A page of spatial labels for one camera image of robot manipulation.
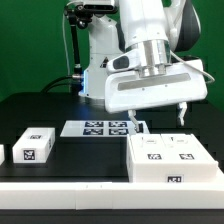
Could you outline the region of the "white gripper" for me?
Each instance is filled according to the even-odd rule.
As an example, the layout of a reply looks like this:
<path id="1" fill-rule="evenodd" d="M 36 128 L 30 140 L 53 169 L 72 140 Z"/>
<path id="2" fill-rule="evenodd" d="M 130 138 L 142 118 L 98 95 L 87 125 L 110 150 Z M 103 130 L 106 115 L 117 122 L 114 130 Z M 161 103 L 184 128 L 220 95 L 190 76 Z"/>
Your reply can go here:
<path id="1" fill-rule="evenodd" d="M 207 95 L 203 75 L 192 67 L 202 70 L 202 61 L 190 60 L 186 65 L 174 63 L 166 69 L 165 75 L 147 78 L 140 78 L 137 71 L 112 74 L 105 83 L 106 110 L 109 113 L 128 111 L 136 133 L 141 133 L 135 110 L 179 103 L 177 119 L 183 126 L 186 102 L 201 100 Z"/>

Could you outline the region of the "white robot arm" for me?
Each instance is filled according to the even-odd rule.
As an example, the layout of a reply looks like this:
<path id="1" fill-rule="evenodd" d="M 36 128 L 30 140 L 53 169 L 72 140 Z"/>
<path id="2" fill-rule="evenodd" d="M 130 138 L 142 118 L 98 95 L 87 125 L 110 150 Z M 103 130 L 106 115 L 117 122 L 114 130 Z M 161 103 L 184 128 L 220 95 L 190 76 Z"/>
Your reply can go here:
<path id="1" fill-rule="evenodd" d="M 176 56 L 197 42 L 201 25 L 191 0 L 82 0 L 91 60 L 80 95 L 109 113 L 177 105 L 184 123 L 189 101 L 206 97 L 203 64 Z"/>

